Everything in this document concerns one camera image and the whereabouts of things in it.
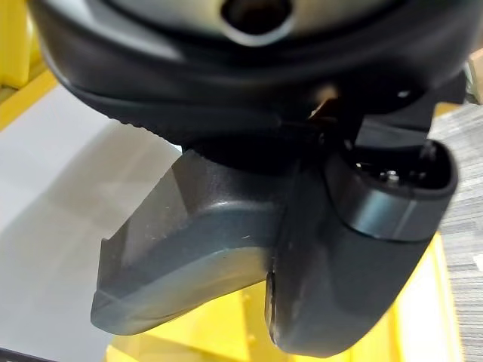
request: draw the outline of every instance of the yellow surface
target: yellow surface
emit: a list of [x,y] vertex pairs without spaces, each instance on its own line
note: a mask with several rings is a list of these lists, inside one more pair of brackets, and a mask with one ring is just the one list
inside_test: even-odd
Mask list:
[[56,84],[57,81],[52,73],[44,71],[22,90],[14,92],[6,101],[0,103],[0,130],[7,127]]
[[26,0],[0,0],[0,130],[56,84],[45,69]]
[[20,88],[29,81],[32,30],[25,0],[0,0],[0,84]]
[[[138,336],[115,337],[105,362],[316,362],[272,345],[264,283],[215,299]],[[457,320],[441,238],[436,237],[395,304],[348,351],[327,362],[460,362]]]

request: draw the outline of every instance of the black plastic housing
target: black plastic housing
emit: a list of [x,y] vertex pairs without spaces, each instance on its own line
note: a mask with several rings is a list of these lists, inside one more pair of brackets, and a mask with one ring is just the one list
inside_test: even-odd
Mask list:
[[[71,92],[109,117],[181,144],[276,132],[283,121],[301,121],[289,119],[294,109],[307,116],[327,84],[362,113],[389,104],[400,91],[438,87],[460,71],[482,5],[407,0],[338,32],[249,49],[163,33],[89,1],[91,16],[112,24],[100,33],[82,12],[67,16],[53,0],[29,1],[45,57]],[[241,109],[258,122],[243,121]]]

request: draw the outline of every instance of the circular hole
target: circular hole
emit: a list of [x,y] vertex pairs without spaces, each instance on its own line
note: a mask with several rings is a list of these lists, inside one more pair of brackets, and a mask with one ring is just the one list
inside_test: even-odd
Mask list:
[[276,30],[291,12],[289,0],[228,0],[221,9],[223,19],[230,26],[249,35]]

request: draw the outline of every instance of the gray floor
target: gray floor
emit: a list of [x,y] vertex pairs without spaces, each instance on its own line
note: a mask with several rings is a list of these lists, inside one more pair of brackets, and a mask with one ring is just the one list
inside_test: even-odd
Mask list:
[[483,361],[483,106],[466,105],[433,124],[460,164],[460,186],[441,225],[466,361]]

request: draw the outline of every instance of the dark gray plastic part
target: dark gray plastic part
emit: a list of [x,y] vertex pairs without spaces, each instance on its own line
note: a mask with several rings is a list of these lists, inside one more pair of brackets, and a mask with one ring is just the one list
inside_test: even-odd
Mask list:
[[290,167],[266,169],[184,153],[103,241],[92,323],[141,333],[265,279],[291,179]]
[[342,221],[372,238],[421,241],[431,238],[456,191],[458,174],[451,153],[431,141],[438,161],[425,170],[425,187],[402,180],[381,182],[340,155],[325,164],[325,180],[334,209]]

